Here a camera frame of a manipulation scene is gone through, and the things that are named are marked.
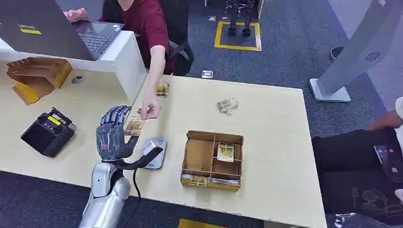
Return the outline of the person's right hand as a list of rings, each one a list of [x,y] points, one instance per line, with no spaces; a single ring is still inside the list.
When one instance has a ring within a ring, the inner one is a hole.
[[[146,94],[142,99],[142,107],[137,110],[142,120],[157,119],[160,112],[160,104],[156,94]]]

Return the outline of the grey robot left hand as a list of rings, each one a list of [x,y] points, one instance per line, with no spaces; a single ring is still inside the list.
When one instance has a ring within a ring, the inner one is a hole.
[[[115,106],[101,117],[96,129],[96,146],[103,161],[116,161],[133,154],[138,136],[131,136],[125,141],[124,121],[131,106]]]

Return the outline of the person's left hand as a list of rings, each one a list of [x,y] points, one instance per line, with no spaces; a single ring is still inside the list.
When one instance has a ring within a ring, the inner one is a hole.
[[[88,14],[85,8],[70,9],[63,12],[70,23],[77,22],[79,20],[88,20]]]

